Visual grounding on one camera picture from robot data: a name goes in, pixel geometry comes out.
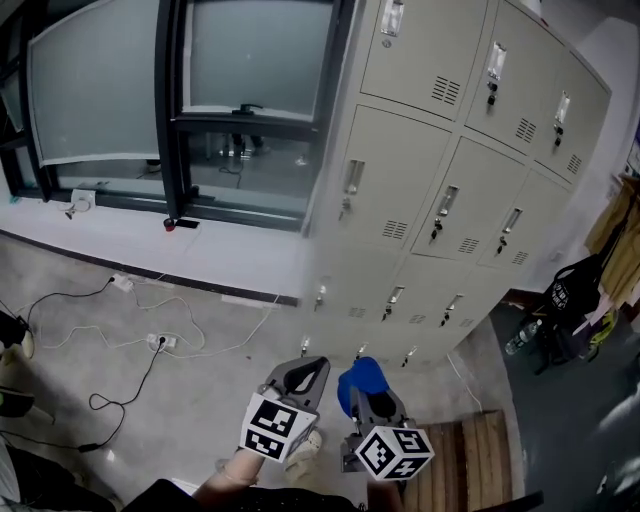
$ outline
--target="wall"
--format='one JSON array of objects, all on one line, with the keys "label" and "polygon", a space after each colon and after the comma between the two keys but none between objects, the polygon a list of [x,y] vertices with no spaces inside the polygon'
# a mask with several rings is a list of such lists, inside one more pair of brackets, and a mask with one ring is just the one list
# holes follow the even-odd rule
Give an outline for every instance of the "wall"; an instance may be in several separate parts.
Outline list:
[{"label": "wall", "polygon": [[532,291],[543,291],[559,268],[587,256],[584,240],[617,190],[612,175],[624,169],[640,118],[638,27],[576,0],[545,2],[542,16],[594,67],[612,94],[589,167],[540,256],[517,286]]}]

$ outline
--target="clothing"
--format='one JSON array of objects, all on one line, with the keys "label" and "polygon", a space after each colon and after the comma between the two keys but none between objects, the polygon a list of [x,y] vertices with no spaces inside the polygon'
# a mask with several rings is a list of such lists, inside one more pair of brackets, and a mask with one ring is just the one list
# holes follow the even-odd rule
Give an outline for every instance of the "clothing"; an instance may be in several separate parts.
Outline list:
[{"label": "clothing", "polygon": [[[634,196],[637,180],[623,179],[623,187],[615,201],[602,212],[585,241],[591,254],[605,246],[615,226],[624,218]],[[640,282],[640,210],[631,209],[626,229],[602,274],[601,284],[614,306],[620,308],[631,300],[634,288]]]},{"label": "clothing", "polygon": [[73,475],[57,462],[5,446],[19,487],[19,501],[34,509],[115,512],[102,496],[74,483]]},{"label": "clothing", "polygon": [[0,496],[15,503],[20,502],[20,488],[18,478],[13,469],[13,462],[7,447],[0,441]]},{"label": "clothing", "polygon": [[[176,510],[202,512],[197,501],[167,480],[158,480],[137,497],[123,512]],[[261,489],[249,487],[220,512],[355,512],[349,500],[340,496],[323,496],[303,489]]]}]

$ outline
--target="locker door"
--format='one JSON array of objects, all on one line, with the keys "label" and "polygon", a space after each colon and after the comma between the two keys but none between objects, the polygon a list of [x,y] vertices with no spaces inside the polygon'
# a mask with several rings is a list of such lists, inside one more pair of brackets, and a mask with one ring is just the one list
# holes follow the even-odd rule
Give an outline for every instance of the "locker door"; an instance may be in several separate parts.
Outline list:
[{"label": "locker door", "polygon": [[412,252],[477,261],[504,219],[526,174],[526,168],[515,160],[468,139],[460,139]]},{"label": "locker door", "polygon": [[319,272],[309,298],[314,315],[364,322],[379,319],[398,258],[396,251],[359,245],[318,250]]},{"label": "locker door", "polygon": [[400,370],[405,359],[413,355],[409,356],[414,347],[421,344],[423,331],[416,324],[373,324],[364,332],[366,346],[362,355],[373,357],[390,370]]},{"label": "locker door", "polygon": [[[501,2],[467,126],[529,154],[551,101],[562,50],[543,27]],[[495,65],[499,56],[501,70]]]},{"label": "locker door", "polygon": [[332,363],[350,367],[362,344],[364,326],[353,322],[317,317],[304,329],[300,353],[304,345],[306,356],[324,356]]},{"label": "locker door", "polygon": [[409,256],[386,297],[386,325],[440,325],[473,265],[441,258]]},{"label": "locker door", "polygon": [[455,119],[486,9],[486,0],[382,0],[362,92]]},{"label": "locker door", "polygon": [[513,203],[509,214],[478,262],[489,267],[522,270],[544,242],[569,197],[559,185],[535,171]]},{"label": "locker door", "polygon": [[[535,158],[575,183],[589,164],[598,141],[609,106],[609,93],[573,54],[566,52],[552,100],[552,110],[540,127]],[[567,108],[562,109],[561,102]]]},{"label": "locker door", "polygon": [[402,247],[444,153],[447,131],[358,107],[345,159],[340,231]]},{"label": "locker door", "polygon": [[513,272],[477,266],[460,289],[462,298],[449,312],[444,330],[466,336],[500,302],[514,284]]}]

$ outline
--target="electrical cord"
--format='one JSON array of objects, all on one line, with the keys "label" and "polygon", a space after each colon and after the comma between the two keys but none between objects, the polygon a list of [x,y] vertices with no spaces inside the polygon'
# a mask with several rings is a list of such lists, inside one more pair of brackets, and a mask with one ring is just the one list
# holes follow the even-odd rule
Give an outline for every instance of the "electrical cord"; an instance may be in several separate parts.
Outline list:
[{"label": "electrical cord", "polygon": [[453,361],[451,360],[451,356],[449,354],[447,354],[447,359],[449,360],[449,362],[451,363],[451,367],[453,368],[453,371],[456,372],[456,375],[458,376],[458,378],[460,379],[460,382],[462,382],[462,384],[464,384],[464,387],[467,388],[467,393],[469,393],[469,395],[471,396],[471,398],[473,398],[476,403],[478,404],[478,406],[480,407],[480,412],[482,412],[482,404],[480,403],[480,400],[478,400],[476,398],[476,396],[471,392],[471,389],[469,388],[469,385],[465,382],[465,380],[462,378],[462,376],[460,375],[460,372],[458,372],[458,369],[456,368],[456,365],[453,364]]},{"label": "electrical cord", "polygon": [[244,170],[244,162],[242,160],[240,160],[240,170],[239,171],[232,171],[230,170],[228,167],[226,166],[222,166],[218,168],[218,172],[221,174],[231,174],[232,176],[237,176],[238,177],[238,181],[236,183],[236,189],[240,188],[240,183],[242,182],[242,171]]},{"label": "electrical cord", "polygon": [[2,304],[2,307],[3,307],[4,309],[6,309],[6,310],[7,310],[7,312],[8,312],[8,313],[13,317],[13,318],[15,318],[16,320],[18,319],[18,317],[13,313],[13,311],[11,311],[11,310],[9,309],[9,307],[8,307],[4,302],[2,302],[2,299],[0,299],[0,304]]},{"label": "electrical cord", "polygon": [[[161,275],[156,281],[159,281],[163,277],[164,277],[164,274]],[[27,323],[28,323],[31,320],[31,313],[32,313],[33,309],[35,308],[35,306],[37,304],[39,304],[40,302],[42,302],[44,299],[48,298],[48,297],[52,297],[52,296],[55,296],[55,295],[64,296],[64,297],[72,297],[72,298],[92,297],[92,296],[95,296],[95,295],[98,295],[98,294],[102,293],[107,288],[107,286],[113,281],[114,281],[114,278],[111,277],[111,278],[109,278],[109,280],[106,282],[106,284],[100,290],[97,290],[97,291],[92,292],[92,293],[87,293],[87,294],[68,294],[68,293],[61,293],[61,292],[50,293],[50,294],[45,295],[44,297],[41,297],[40,299],[38,299],[38,300],[36,300],[36,301],[34,301],[34,302],[30,303],[30,304],[25,304],[24,306],[19,308],[17,311],[21,311],[22,309],[25,309],[25,308],[29,307],[29,313],[28,313],[28,316],[27,316]],[[155,281],[145,282],[145,283],[135,282],[135,284],[154,284],[154,282]],[[100,410],[108,407],[109,405],[116,405],[116,406],[120,407],[121,410],[122,410],[122,417],[120,418],[120,422],[118,423],[118,426],[111,433],[111,435],[106,439],[106,441],[104,441],[102,443],[83,444],[83,445],[80,445],[80,446],[70,446],[70,445],[63,445],[63,444],[58,444],[58,443],[50,443],[50,442],[47,442],[47,441],[41,441],[41,440],[33,439],[33,438],[30,438],[30,437],[24,436],[22,434],[18,434],[18,433],[15,433],[15,432],[10,432],[10,431],[7,431],[7,430],[0,430],[0,435],[6,434],[6,435],[10,435],[10,436],[15,436],[15,437],[18,437],[20,439],[24,439],[25,441],[29,441],[29,442],[32,442],[32,443],[42,444],[42,445],[45,445],[45,446],[52,446],[52,447],[55,447],[55,448],[61,448],[61,449],[67,449],[67,450],[77,450],[80,453],[86,453],[86,452],[91,452],[91,451],[98,450],[98,449],[102,448],[103,446],[107,445],[109,442],[111,442],[111,440],[114,438],[114,436],[118,433],[118,431],[122,427],[122,425],[124,423],[124,420],[126,418],[126,414],[127,414],[125,406],[135,402],[138,399],[138,397],[140,396],[140,393],[142,392],[142,388],[144,386],[144,383],[146,382],[147,377],[151,373],[151,369],[153,368],[153,364],[154,364],[154,362],[155,362],[155,360],[156,360],[156,358],[158,357],[159,354],[166,354],[166,355],[168,355],[170,357],[173,357],[175,359],[191,359],[191,358],[196,358],[196,357],[211,357],[211,356],[215,356],[215,355],[218,355],[218,354],[222,354],[224,352],[228,352],[230,350],[234,350],[236,348],[241,348],[241,347],[245,346],[247,343],[249,343],[249,341],[251,341],[251,339],[253,338],[255,333],[258,332],[260,327],[267,321],[267,319],[269,318],[269,316],[271,315],[271,313],[273,312],[273,309],[274,309],[273,307],[269,308],[267,313],[262,317],[260,322],[258,322],[258,324],[251,331],[249,336],[242,343],[239,343],[239,344],[234,345],[232,347],[227,347],[227,348],[224,348],[224,349],[221,349],[221,350],[217,350],[215,352],[180,356],[180,355],[172,354],[172,353],[166,351],[166,349],[165,349],[166,342],[162,341],[161,335],[164,334],[164,335],[175,336],[176,338],[181,339],[186,344],[188,344],[190,347],[195,348],[196,350],[202,350],[204,348],[205,344],[206,344],[206,338],[205,338],[204,332],[198,326],[198,324],[195,322],[195,319],[193,317],[193,312],[191,311],[191,308],[189,307],[189,304],[182,297],[173,296],[173,297],[169,297],[166,300],[163,300],[162,302],[160,302],[158,304],[154,304],[154,305],[151,305],[151,306],[142,306],[142,305],[140,305],[140,302],[138,300],[138,296],[135,293],[135,288],[133,288],[132,291],[133,291],[133,295],[134,295],[134,298],[135,298],[135,301],[136,301],[136,306],[141,310],[155,309],[155,308],[158,308],[158,307],[162,306],[163,304],[166,304],[166,303],[168,303],[170,301],[173,301],[173,300],[181,301],[186,306],[186,308],[187,308],[187,310],[189,312],[189,318],[190,318],[190,321],[191,321],[192,325],[200,333],[200,336],[201,336],[201,339],[202,339],[201,345],[200,346],[196,346],[196,345],[190,343],[183,336],[181,336],[179,334],[176,334],[176,333],[172,333],[172,332],[161,332],[161,333],[157,334],[158,348],[156,350],[152,350],[151,349],[151,342],[148,339],[140,339],[140,340],[130,341],[130,342],[122,343],[120,345],[111,345],[109,343],[109,341],[107,340],[107,338],[105,337],[105,335],[103,334],[103,332],[100,329],[100,327],[98,327],[97,325],[74,327],[71,330],[71,332],[69,333],[69,335],[61,343],[59,343],[58,345],[46,346],[46,345],[42,345],[42,343],[40,343],[40,345],[43,348],[47,348],[47,349],[59,348],[59,347],[63,346],[65,343],[67,343],[77,330],[81,330],[81,329],[97,329],[98,332],[100,333],[100,336],[102,337],[103,341],[105,342],[105,344],[109,348],[118,348],[118,347],[123,347],[123,346],[126,346],[126,345],[133,345],[135,343],[140,343],[142,341],[147,341],[147,348],[154,352],[153,358],[151,359],[151,363],[149,364],[149,368],[147,369],[147,372],[144,374],[144,377],[142,378],[142,381],[140,382],[140,386],[138,387],[138,391],[136,392],[136,394],[134,395],[133,398],[131,398],[130,400],[128,400],[126,402],[118,402],[116,400],[110,400],[107,397],[105,397],[104,395],[101,395],[100,393],[92,393],[91,396],[89,397],[89,408],[91,410],[93,410],[93,411],[100,411]],[[273,305],[275,305],[278,302],[279,298],[280,298],[280,295],[277,295],[275,300],[273,301]],[[104,400],[104,403],[101,404],[101,405],[94,405],[93,402],[94,402],[94,399],[96,399],[96,398]]]},{"label": "electrical cord", "polygon": [[36,307],[36,305],[38,305],[44,299],[48,299],[49,297],[54,297],[56,295],[60,296],[60,297],[71,297],[71,298],[74,298],[74,299],[80,299],[80,298],[84,298],[84,297],[93,297],[94,295],[98,295],[99,293],[102,293],[103,291],[105,291],[107,289],[107,286],[109,286],[110,283],[113,283],[113,281],[114,281],[113,277],[110,277],[109,280],[104,284],[104,286],[102,288],[100,288],[98,291],[91,292],[91,293],[75,295],[73,293],[53,292],[53,293],[49,293],[48,295],[45,295],[44,297],[41,297],[37,301],[35,301],[32,304],[30,304],[31,307],[29,308],[29,313],[27,314],[27,324],[29,326],[31,324],[31,313],[33,312],[33,308]]},{"label": "electrical cord", "polygon": [[[120,418],[120,422],[118,423],[118,426],[115,428],[115,430],[111,433],[111,435],[107,438],[106,441],[103,441],[102,443],[88,443],[88,444],[81,444],[79,446],[70,446],[70,445],[65,445],[65,444],[50,443],[48,441],[41,441],[41,440],[38,440],[38,439],[33,439],[31,437],[27,437],[27,436],[24,436],[22,434],[18,434],[16,432],[9,432],[8,430],[0,430],[0,434],[6,434],[6,435],[9,435],[9,436],[15,436],[15,437],[18,437],[20,439],[24,439],[25,441],[29,441],[31,443],[42,444],[42,445],[45,445],[45,446],[52,446],[54,448],[61,448],[61,449],[64,449],[64,450],[77,450],[80,453],[87,453],[87,452],[93,452],[95,450],[99,450],[103,446],[106,446],[107,444],[109,444],[109,442],[111,442],[111,440],[114,438],[114,436],[120,430],[120,427],[122,427],[122,424],[124,423],[124,419],[125,419],[125,417],[127,415],[127,410],[126,410],[125,406],[129,405],[129,404],[132,404],[140,396],[140,393],[142,392],[142,388],[144,386],[144,383],[146,382],[147,377],[151,373],[151,370],[153,368],[153,363],[155,362],[156,357],[158,357],[158,354],[161,353],[162,347],[163,347],[163,344],[160,343],[158,345],[158,349],[155,351],[155,354],[153,355],[153,358],[151,359],[151,363],[149,364],[149,368],[147,369],[147,372],[144,374],[144,377],[142,377],[142,381],[140,382],[140,386],[138,386],[138,391],[136,392],[136,394],[134,395],[134,397],[132,399],[127,400],[126,402],[118,402],[116,400],[109,400],[107,397],[105,397],[104,395],[101,395],[100,393],[92,393],[91,396],[89,397],[89,407],[91,408],[92,411],[100,411],[100,410],[102,410],[105,407],[108,407],[110,405],[117,405],[118,407],[120,407],[120,409],[122,409],[122,417]],[[93,401],[93,399],[95,397],[104,400],[105,403],[102,404],[102,405],[99,405],[99,406],[94,406],[92,401]]]}]

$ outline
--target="plastic bottle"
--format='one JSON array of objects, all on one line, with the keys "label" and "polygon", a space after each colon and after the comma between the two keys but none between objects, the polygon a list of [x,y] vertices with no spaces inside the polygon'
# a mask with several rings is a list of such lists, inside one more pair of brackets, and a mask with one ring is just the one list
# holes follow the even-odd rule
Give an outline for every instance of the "plastic bottle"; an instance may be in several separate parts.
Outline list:
[{"label": "plastic bottle", "polygon": [[532,322],[520,329],[520,332],[511,338],[509,343],[504,347],[505,352],[510,356],[515,354],[518,350],[524,347],[526,343],[530,342],[534,338],[541,325],[542,320],[538,320],[537,322]]}]

